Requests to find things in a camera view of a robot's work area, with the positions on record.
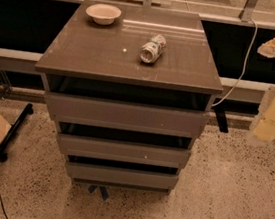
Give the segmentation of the black wheeled stand leg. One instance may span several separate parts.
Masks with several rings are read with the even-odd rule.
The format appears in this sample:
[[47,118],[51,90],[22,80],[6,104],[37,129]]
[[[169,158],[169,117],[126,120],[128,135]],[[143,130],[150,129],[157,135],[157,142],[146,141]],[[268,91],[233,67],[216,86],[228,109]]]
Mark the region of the black wheeled stand leg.
[[6,148],[8,147],[9,143],[13,140],[15,133],[18,131],[19,127],[24,122],[25,118],[28,114],[33,114],[33,105],[31,103],[28,103],[24,110],[20,113],[19,117],[17,117],[16,121],[10,126],[10,130],[5,135],[4,139],[2,140],[0,144],[0,162],[7,161],[7,153]]

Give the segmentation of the grey drawer cabinet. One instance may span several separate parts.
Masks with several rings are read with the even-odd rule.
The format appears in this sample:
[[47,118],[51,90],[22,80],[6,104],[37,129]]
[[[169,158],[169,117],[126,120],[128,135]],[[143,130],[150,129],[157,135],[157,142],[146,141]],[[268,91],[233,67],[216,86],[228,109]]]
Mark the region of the grey drawer cabinet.
[[[84,2],[78,7],[35,65],[41,74],[45,92],[209,113],[214,99],[222,92],[222,86],[201,20],[196,14],[124,5],[121,16],[105,27],[99,26],[87,15],[89,5]],[[165,37],[166,48],[153,64],[144,63],[140,59],[142,46],[157,34]],[[165,149],[191,151],[199,137],[52,120],[58,134]],[[184,168],[62,154],[65,164],[73,162],[149,172],[177,176],[178,179]],[[163,193],[172,190],[70,177],[74,181],[94,185]]]

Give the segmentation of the crushed white can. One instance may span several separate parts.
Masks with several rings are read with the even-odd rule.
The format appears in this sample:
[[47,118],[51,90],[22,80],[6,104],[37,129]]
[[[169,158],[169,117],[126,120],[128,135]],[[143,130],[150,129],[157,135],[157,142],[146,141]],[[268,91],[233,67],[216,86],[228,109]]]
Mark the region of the crushed white can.
[[163,35],[154,35],[146,42],[140,51],[140,59],[144,63],[153,64],[166,48],[166,39]]

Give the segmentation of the grey middle drawer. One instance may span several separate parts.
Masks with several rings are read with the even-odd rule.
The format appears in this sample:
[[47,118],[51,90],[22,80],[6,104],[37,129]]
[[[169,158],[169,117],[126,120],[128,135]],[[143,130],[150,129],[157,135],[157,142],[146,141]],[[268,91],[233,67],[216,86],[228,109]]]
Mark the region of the grey middle drawer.
[[65,155],[111,161],[126,161],[172,168],[183,168],[190,158],[188,149],[166,149],[58,134],[58,145]]

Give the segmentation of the blue tape cross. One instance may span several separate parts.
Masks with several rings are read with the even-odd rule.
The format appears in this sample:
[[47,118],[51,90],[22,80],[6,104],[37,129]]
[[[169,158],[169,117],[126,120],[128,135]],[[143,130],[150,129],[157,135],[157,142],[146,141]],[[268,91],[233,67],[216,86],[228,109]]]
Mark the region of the blue tape cross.
[[105,201],[109,198],[108,191],[107,191],[106,187],[90,185],[88,188],[88,192],[93,193],[97,189],[99,189],[99,192],[101,194],[103,201]]

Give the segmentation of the grey top drawer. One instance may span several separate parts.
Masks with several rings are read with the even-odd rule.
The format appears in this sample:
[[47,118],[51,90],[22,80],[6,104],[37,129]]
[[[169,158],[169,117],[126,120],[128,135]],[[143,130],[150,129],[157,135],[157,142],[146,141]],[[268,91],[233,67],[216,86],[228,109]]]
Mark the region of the grey top drawer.
[[208,113],[45,92],[51,118],[60,122],[196,138]]

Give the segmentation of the grey bottom drawer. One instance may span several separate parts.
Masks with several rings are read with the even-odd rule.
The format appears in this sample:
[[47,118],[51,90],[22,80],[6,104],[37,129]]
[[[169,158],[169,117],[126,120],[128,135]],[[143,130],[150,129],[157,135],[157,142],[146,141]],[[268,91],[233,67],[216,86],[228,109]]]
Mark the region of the grey bottom drawer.
[[102,181],[155,189],[173,189],[177,176],[118,169],[96,165],[67,162],[66,170],[72,178],[87,181]]

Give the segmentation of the grey drawer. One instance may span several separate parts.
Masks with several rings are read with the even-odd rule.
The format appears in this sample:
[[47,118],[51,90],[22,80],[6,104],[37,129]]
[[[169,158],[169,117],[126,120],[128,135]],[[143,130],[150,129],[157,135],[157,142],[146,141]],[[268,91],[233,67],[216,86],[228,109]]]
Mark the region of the grey drawer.
[[183,168],[190,158],[188,149],[166,149],[58,134],[58,145],[65,155],[111,161],[126,161],[172,168]]
[[45,92],[51,118],[60,122],[196,138],[208,113]]
[[67,162],[66,170],[72,178],[87,181],[102,181],[155,189],[173,189],[177,176],[118,169],[96,165]]

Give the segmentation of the white paper bowl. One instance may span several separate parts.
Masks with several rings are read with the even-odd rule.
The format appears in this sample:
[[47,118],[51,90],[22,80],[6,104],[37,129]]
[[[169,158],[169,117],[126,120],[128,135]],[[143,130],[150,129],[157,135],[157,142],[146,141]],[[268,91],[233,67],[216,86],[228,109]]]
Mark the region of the white paper bowl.
[[118,17],[121,16],[121,10],[113,5],[95,4],[86,9],[86,13],[98,25],[111,25]]

